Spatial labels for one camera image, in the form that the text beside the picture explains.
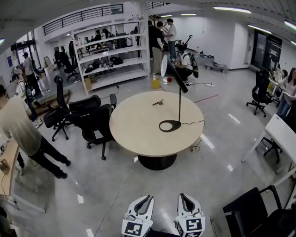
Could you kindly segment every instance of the round table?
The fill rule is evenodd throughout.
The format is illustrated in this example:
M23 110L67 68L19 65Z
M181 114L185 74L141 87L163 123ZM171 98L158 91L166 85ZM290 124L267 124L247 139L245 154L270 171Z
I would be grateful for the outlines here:
M161 99L163 105L153 106ZM163 170L175 162L178 152L198 140L204 128L204 123L200 122L182 124L172 132L159 129L161 121L178 120L178 116L178 94L164 91L144 92L127 98L115 108L110 118L110 130L119 145L138 154L143 166ZM181 96L180 122L192 123L203 119L200 109L191 100Z

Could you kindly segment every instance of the gray floor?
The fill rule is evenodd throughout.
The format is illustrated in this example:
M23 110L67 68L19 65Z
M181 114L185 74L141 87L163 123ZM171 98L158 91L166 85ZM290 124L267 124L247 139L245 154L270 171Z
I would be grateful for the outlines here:
M252 101L255 73L238 70L222 74L200 67L200 77L191 80L214 84L214 87L204 84L190 86L189 92L184 95L197 101L196 105L205 117L204 138L199 152L190 152L187 149L178 154L176 162L170 168L152 171L144 168L138 161L134 163L135 154L121 148L116 142L108 143L107 159L102 161L102 146L87 149L81 130L69 126L66 129L69 140L66 141L61 132L53 143L72 161L69 168L58 164L68 173L68 178L55 179L53 175L39 166L32 166L28 161L26 174L18 182L37 191L28 192L28 188L17 185L16 192L19 195L47 208L45 214L40 214L20 204L19 211L8 207L12 221L23 232L22 236L92 237L122 184L97 237L120 236L122 219L129 204L147 194L155 197L153 228L177 233L173 221L177 216L177 197L180 193L191 195L200 202L206 216L203 236L213 237L211 215L221 212L224 205L251 188L263 189L279 179L288 167L278 175L275 170L286 161L286 157L281 154L281 163L276 165L273 152L263 157L266 149L263 143L250 159L241 163L242 156L251 148L255 138L276 112L275 104L269 104L266 107L267 117L264 118L261 112L254 116L254 108L246 106L247 101ZM131 80L119 86L118 103L134 94L152 90L150 80ZM162 88L171 92L178 91L175 82L162 82ZM74 92L71 101L85 98L82 83L74 84L71 90ZM95 94L105 97L116 91L115 86L110 86L96 91ZM108 103L108 99L103 99L103 103ZM51 141L54 132L52 129L42 125L39 130ZM290 197L293 186L291 180L286 180L277 188L283 205ZM268 212L271 213L276 208L272 194L264 193L263 198Z

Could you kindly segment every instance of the black shoe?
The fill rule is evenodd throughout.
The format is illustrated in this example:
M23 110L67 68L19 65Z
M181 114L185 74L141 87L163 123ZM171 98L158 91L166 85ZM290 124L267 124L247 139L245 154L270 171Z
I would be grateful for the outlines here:
M57 179L66 179L68 175L64 172L61 172L59 175L55 175Z
M70 162L69 160L67 160L67 161L65 162L65 165L67 165L67 166L70 166L70 164L71 164L71 162Z

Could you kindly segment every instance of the shelf board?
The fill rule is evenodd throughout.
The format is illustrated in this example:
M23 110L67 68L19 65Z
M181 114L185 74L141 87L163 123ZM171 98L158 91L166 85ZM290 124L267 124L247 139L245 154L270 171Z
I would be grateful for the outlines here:
M137 22L145 22L146 20L126 20L126 21L117 21L117 22L112 22L112 23L108 23L108 24L101 24L101 25L95 25L80 31L74 31L74 34L79 34L81 32L85 32L85 31L90 31L90 30L94 30L94 29L98 29L101 27L105 27L105 26L110 26L110 25L119 25L119 24L127 24L127 23L137 23Z
M94 54L91 56L86 56L84 58L82 58L81 60L78 61L78 63L82 64L85 62L89 62L98 58L102 58L102 57L107 57L107 56L112 56L115 54L121 54L121 53L127 53L127 52L132 52L132 51L137 51L137 50L145 50L146 47L145 46L131 46L131 47L125 47L125 48L121 48L121 49L117 49L117 50L110 50L110 51L106 51L103 53L99 53L99 54Z
M108 85L111 85L114 83L130 80L130 79L134 79L134 78L142 77L142 76L148 76L148 73L145 72L143 69L136 69L136 70L123 72L123 73L116 73L116 74L110 73L109 76L99 79L99 80L97 80L97 82L93 83L92 89L90 89L88 91L92 91L92 90L100 88L100 87L108 86Z
M146 63L146 62L147 62L146 59L140 58L140 57L124 59L122 64L114 65L112 68L109 68L109 67L98 68L98 69L95 69L95 70L93 70L93 71L91 71L89 73L84 73L83 76L87 76L87 75L90 75L90 74L95 74L95 73L98 73L98 72L103 72L103 71L106 71L106 70L109 70L109 69L117 69L117 68L124 67L124 66L130 66L130 65L141 64L141 63Z
M84 47L87 47L87 46L91 46L93 44L99 44L99 43L110 41L110 40L128 38L128 37L132 37L132 36L142 36L142 35L143 34L134 34L134 35L129 34L129 35L116 36L116 37L112 37L112 38L108 38L108 39L101 39L101 40L93 41L93 42L90 42L90 43L87 43L87 44L76 46L76 49L81 49L81 48L84 48Z

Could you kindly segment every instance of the lamp base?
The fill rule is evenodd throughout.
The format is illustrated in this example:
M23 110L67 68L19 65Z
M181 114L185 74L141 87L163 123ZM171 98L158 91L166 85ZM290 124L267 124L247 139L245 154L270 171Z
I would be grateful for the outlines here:
M171 129L169 129L169 130L163 130L163 129L160 127L160 125L162 125L163 123L168 123L168 124L172 125ZM176 121L176 120L164 120L164 121L160 122L160 124L159 124L158 127L159 127L159 129L160 129L161 131L164 131L164 132L171 132L171 131L175 131L175 130L177 130L179 127L181 127L181 122Z

